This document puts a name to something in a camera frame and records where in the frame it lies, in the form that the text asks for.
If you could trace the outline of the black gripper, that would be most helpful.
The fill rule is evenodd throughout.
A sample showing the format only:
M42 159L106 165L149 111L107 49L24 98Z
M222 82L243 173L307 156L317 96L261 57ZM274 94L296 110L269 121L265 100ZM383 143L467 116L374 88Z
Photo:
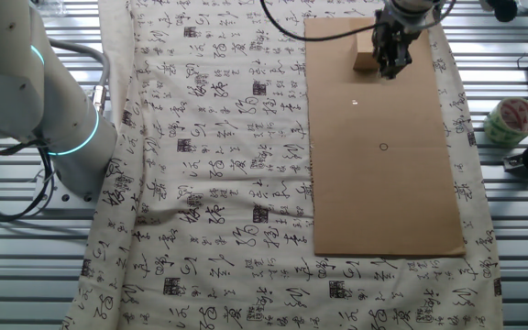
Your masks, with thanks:
M398 21L378 22L372 34L375 61L381 70L381 77L393 80L413 62L407 51L410 44L419 38L421 30L410 29ZM403 46L406 50L389 55L387 51Z

